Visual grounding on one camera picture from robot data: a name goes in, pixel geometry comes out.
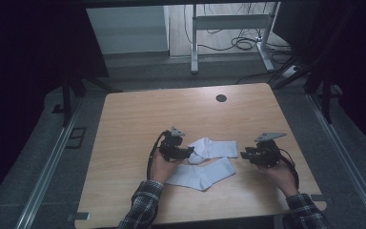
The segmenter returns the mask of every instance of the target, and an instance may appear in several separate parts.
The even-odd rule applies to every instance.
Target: wrist
[[[156,181],[158,183],[161,183],[161,184],[164,184],[165,181],[166,181],[165,178],[163,178],[163,177],[157,177],[157,176],[151,177],[151,180],[154,180],[154,181]]]
[[[159,185],[160,187],[163,187],[164,186],[164,184],[163,183],[161,183],[161,182],[159,182],[159,181],[157,181],[157,180],[154,180],[154,179],[147,179],[147,180],[145,180],[146,182],[149,182],[149,183],[156,183],[157,185]]]
[[[299,194],[298,190],[295,187],[282,188],[281,192],[286,198],[290,198]]]

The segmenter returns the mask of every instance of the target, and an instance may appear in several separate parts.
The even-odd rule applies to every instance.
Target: black curtain
[[[343,91],[339,104],[366,135],[366,2],[358,2],[334,53],[331,71]]]
[[[80,4],[0,1],[0,183],[64,77],[108,77]],[[74,87],[83,95],[83,88]]]

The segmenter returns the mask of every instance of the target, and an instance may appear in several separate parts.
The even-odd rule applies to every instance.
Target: power strip
[[[291,66],[290,68],[288,68],[281,76],[284,78],[288,78],[291,75],[295,74],[296,71],[300,70],[300,68],[296,65]]]

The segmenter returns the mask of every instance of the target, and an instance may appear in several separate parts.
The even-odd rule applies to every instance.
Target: metal bracket
[[[80,149],[85,137],[86,127],[72,128],[71,134],[68,137],[68,145],[66,149]]]
[[[179,136],[179,135],[185,135],[184,132],[181,132],[177,130],[175,127],[171,127],[171,135],[172,136]]]
[[[54,107],[54,109],[52,110],[51,113],[52,114],[62,114],[62,113],[64,113],[64,109],[61,108],[60,104],[55,104],[55,107]]]
[[[285,136],[285,135],[287,135],[287,134],[285,134],[285,133],[263,133],[260,136],[258,136],[254,141],[256,141],[256,142],[268,141],[268,140],[273,140],[275,138]]]

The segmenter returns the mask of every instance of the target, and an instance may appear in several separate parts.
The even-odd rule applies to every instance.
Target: person's hand
[[[172,176],[177,165],[181,162],[182,160],[166,161],[159,153],[159,149],[157,149],[152,159],[150,179],[162,184],[165,183],[165,181]]]
[[[256,165],[257,169],[263,172],[267,179],[283,192],[286,198],[299,194],[296,189],[295,179],[287,164],[280,160],[275,167],[267,168]]]

